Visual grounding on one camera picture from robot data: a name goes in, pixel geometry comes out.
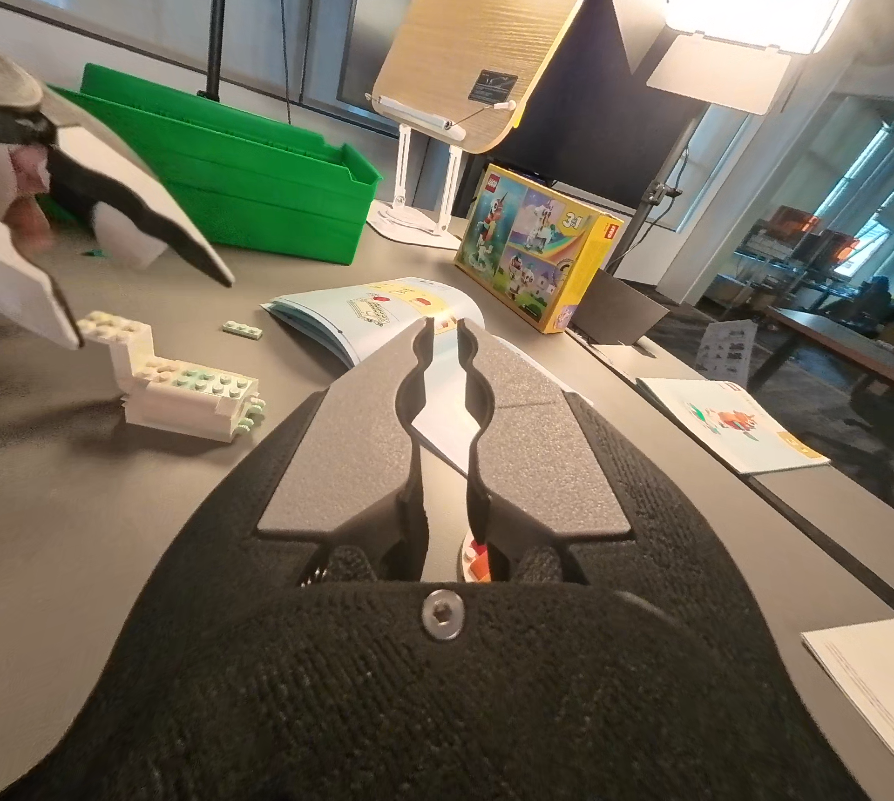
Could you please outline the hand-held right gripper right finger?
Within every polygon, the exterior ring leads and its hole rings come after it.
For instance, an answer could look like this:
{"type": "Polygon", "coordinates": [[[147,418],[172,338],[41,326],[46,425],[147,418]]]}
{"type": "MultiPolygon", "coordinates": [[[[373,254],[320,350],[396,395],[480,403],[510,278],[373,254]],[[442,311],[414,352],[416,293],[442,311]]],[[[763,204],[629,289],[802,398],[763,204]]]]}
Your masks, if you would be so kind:
{"type": "Polygon", "coordinates": [[[465,406],[478,431],[467,517],[480,543],[580,543],[625,537],[625,513],[578,414],[587,401],[471,320],[457,327],[465,406]]]}

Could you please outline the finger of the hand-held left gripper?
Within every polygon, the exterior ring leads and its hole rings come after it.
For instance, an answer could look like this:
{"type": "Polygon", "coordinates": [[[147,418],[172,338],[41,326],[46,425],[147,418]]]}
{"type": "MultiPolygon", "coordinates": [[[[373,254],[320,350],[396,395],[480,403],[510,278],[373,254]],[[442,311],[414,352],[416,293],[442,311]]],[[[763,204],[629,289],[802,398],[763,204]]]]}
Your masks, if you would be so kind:
{"type": "Polygon", "coordinates": [[[61,290],[50,275],[15,247],[1,225],[1,313],[17,326],[69,350],[84,339],[61,290]]]}
{"type": "Polygon", "coordinates": [[[234,276],[154,172],[111,129],[44,85],[41,114],[54,128],[50,192],[86,220],[99,248],[142,270],[171,250],[229,288],[234,276]]]}

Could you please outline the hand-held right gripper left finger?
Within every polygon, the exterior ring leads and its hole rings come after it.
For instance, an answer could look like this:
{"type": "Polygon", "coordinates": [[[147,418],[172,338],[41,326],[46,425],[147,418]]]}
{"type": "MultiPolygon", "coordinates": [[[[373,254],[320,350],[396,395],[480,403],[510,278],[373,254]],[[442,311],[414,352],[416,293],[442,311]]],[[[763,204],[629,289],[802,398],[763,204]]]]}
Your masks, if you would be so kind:
{"type": "Polygon", "coordinates": [[[419,318],[326,389],[257,525],[322,543],[427,543],[419,441],[433,319],[419,318]]]}

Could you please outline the white toy brick assembly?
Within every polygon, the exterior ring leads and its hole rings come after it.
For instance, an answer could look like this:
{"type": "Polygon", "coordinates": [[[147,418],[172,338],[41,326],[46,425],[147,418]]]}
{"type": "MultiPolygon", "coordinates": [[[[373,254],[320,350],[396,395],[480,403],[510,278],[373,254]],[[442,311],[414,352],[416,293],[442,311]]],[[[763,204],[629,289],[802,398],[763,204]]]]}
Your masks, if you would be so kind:
{"type": "Polygon", "coordinates": [[[160,356],[149,324],[92,311],[76,325],[108,349],[129,425],[229,444],[265,418],[256,378],[160,356]]]}

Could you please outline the person's left hand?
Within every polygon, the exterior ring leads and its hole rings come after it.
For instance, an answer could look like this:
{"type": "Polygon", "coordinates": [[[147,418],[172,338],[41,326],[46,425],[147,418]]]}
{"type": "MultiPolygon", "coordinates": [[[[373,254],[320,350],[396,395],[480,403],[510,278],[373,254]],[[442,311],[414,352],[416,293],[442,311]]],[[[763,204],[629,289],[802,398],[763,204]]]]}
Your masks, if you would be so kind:
{"type": "Polygon", "coordinates": [[[48,189],[44,147],[1,145],[1,219],[16,248],[26,255],[52,244],[52,230],[37,201],[48,189]]]}

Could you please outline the green plastic bin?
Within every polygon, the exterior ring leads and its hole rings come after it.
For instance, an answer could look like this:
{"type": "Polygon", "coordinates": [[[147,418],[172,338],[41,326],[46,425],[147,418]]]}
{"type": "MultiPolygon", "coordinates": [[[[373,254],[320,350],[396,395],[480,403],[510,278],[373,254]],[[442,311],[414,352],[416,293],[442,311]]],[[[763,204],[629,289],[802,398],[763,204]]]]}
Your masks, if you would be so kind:
{"type": "Polygon", "coordinates": [[[348,143],[100,65],[51,90],[136,152],[209,242],[350,265],[379,171],[348,143]]]}

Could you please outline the bowl of red orange bricks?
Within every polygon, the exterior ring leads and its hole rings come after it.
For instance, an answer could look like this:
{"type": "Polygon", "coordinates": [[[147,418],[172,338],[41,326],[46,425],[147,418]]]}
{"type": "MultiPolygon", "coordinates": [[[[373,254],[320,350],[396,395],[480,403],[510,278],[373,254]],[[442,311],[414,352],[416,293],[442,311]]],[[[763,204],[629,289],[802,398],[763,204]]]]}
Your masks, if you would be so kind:
{"type": "Polygon", "coordinates": [[[487,544],[475,540],[468,530],[461,544],[460,575],[465,583],[486,584],[491,582],[487,544]]]}

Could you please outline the open instruction booklet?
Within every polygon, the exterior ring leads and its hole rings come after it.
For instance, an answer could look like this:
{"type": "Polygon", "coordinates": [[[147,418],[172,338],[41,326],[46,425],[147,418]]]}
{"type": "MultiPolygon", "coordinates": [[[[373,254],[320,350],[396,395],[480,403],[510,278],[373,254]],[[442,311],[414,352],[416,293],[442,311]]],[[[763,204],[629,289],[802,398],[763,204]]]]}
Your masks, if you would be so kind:
{"type": "MultiPolygon", "coordinates": [[[[468,295],[444,283],[406,277],[280,296],[263,307],[335,353],[349,370],[370,356],[382,367],[384,356],[375,355],[377,350],[419,318],[433,318],[433,358],[425,372],[426,405],[413,420],[411,434],[456,472],[467,473],[468,450],[478,426],[464,405],[466,373],[458,360],[456,327],[459,318],[473,318],[484,325],[480,309],[468,295]]],[[[341,478],[350,477],[353,469],[354,478],[361,475],[372,450],[370,442],[363,444],[363,431],[359,447],[341,432],[351,429],[350,421],[339,422],[333,412],[318,416],[284,474],[284,480],[295,479],[308,493],[331,490],[340,473],[341,478]],[[358,451],[361,465],[352,467],[351,454],[358,451]]],[[[555,464],[562,467],[572,485],[592,489],[604,475],[583,443],[572,439],[562,442],[560,449],[546,439],[536,445],[529,443],[526,450],[573,454],[555,464]]]]}

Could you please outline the dark cardboard sheet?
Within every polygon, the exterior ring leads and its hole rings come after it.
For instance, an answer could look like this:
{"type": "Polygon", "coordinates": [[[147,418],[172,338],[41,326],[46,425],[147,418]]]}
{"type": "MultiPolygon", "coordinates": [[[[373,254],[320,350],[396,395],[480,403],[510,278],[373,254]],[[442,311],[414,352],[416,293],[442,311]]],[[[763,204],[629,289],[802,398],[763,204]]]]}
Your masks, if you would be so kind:
{"type": "Polygon", "coordinates": [[[632,346],[669,313],[662,304],[599,269],[576,306],[568,331],[592,345],[632,346]]]}

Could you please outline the fox cover instruction booklet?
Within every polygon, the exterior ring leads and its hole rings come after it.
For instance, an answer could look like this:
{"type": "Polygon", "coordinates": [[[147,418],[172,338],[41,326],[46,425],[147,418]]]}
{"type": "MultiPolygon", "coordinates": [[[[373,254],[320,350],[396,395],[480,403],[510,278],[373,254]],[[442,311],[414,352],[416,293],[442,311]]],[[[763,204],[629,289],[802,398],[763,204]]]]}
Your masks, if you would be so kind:
{"type": "Polygon", "coordinates": [[[782,427],[743,387],[708,379],[639,378],[637,386],[741,476],[831,464],[782,427]]]}

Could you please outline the black and white leaflet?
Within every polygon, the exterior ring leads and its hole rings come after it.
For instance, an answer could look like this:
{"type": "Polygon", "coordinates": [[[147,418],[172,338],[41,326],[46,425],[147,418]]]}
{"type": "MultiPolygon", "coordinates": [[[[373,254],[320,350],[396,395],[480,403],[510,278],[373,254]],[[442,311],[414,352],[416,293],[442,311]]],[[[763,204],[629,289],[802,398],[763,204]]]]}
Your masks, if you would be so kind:
{"type": "Polygon", "coordinates": [[[705,378],[745,387],[758,324],[754,320],[714,321],[706,327],[694,369],[705,378]]]}

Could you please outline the yellow toy brick box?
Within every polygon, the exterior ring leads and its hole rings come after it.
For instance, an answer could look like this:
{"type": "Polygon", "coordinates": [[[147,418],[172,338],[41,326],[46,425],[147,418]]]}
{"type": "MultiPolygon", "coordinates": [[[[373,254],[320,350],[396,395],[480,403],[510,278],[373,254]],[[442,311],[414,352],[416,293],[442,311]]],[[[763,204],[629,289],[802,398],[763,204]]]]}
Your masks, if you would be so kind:
{"type": "Polygon", "coordinates": [[[619,215],[490,164],[454,264],[538,332],[559,334],[623,226],[619,215]]]}

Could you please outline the black light stand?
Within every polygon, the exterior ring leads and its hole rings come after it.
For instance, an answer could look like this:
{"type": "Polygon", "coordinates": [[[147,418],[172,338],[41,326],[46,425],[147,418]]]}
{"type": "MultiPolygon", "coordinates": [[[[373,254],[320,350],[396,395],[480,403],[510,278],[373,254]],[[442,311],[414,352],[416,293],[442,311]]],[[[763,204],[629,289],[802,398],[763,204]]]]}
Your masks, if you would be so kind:
{"type": "Polygon", "coordinates": [[[684,126],[683,130],[677,136],[676,141],[672,145],[668,155],[665,157],[653,181],[646,187],[634,213],[625,223],[623,232],[617,241],[617,244],[614,245],[611,254],[603,266],[603,270],[606,273],[610,275],[615,274],[621,261],[626,257],[634,242],[637,240],[643,225],[646,223],[646,219],[651,215],[652,211],[665,199],[671,199],[673,201],[679,195],[679,190],[677,189],[679,181],[676,181],[676,183],[669,183],[668,178],[671,176],[672,170],[674,170],[677,163],[687,156],[688,145],[707,110],[708,105],[702,105],[699,111],[694,117],[690,118],[687,125],[684,126]]]}

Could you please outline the brown background table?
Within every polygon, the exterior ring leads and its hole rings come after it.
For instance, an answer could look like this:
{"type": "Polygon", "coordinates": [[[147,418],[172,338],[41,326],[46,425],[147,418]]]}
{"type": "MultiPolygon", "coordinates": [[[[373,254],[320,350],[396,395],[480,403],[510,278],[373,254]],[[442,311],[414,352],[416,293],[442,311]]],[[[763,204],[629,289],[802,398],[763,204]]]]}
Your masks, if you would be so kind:
{"type": "Polygon", "coordinates": [[[876,342],[818,314],[769,307],[765,316],[788,330],[788,336],[748,379],[745,388],[749,393],[762,389],[796,350],[807,343],[860,369],[869,382],[893,384],[892,351],[876,342]]]}

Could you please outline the orange enclosure machine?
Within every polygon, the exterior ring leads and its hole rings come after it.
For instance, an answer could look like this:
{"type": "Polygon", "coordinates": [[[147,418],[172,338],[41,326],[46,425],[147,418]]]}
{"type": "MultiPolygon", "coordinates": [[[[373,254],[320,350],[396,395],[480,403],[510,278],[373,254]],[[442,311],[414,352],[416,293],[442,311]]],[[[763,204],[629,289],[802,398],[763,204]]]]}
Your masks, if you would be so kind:
{"type": "Polygon", "coordinates": [[[829,274],[847,261],[858,246],[858,238],[826,229],[819,237],[812,266],[822,273],[829,274]]]}
{"type": "Polygon", "coordinates": [[[780,248],[784,257],[788,257],[798,248],[804,237],[813,234],[819,223],[820,219],[815,214],[790,206],[780,206],[767,222],[766,237],[780,248]]]}

